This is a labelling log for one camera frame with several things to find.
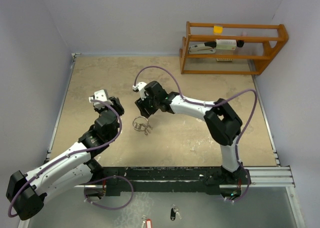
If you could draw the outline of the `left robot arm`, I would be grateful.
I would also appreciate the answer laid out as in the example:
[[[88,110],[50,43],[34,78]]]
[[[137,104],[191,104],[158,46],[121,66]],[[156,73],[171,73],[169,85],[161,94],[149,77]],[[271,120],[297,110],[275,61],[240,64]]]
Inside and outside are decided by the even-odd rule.
[[[81,184],[98,184],[103,179],[102,166],[95,157],[110,146],[122,130],[125,113],[119,98],[94,95],[89,98],[98,118],[66,151],[26,173],[14,172],[8,182],[7,215],[25,221],[62,193]]]

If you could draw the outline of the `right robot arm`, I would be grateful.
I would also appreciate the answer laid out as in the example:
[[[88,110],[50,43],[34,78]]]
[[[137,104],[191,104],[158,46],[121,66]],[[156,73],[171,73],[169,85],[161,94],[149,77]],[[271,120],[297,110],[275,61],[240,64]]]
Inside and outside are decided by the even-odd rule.
[[[135,105],[140,114],[149,118],[158,110],[170,114],[187,115],[204,121],[212,139],[220,145],[222,155],[222,178],[228,184],[240,178],[240,161],[236,140],[241,133],[242,120],[227,103],[215,107],[213,101],[206,102],[181,97],[178,92],[167,93],[157,81],[139,82],[132,86],[140,98]]]

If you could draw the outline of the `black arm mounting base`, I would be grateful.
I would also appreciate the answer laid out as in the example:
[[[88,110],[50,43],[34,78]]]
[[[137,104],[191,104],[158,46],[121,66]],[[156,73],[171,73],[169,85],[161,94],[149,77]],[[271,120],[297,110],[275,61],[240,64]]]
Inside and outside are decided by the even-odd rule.
[[[222,166],[124,167],[101,166],[95,159],[86,162],[92,177],[89,184],[106,185],[107,197],[122,192],[205,193],[239,197],[242,186],[251,184],[248,169],[229,172]]]

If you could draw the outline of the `large metal keyring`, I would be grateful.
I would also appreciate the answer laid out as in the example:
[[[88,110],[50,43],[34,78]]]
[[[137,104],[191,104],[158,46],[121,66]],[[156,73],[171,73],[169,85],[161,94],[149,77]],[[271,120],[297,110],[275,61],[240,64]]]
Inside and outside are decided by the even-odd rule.
[[[144,116],[137,116],[132,121],[132,127],[137,132],[143,132],[145,136],[148,136],[153,130],[149,120]]]

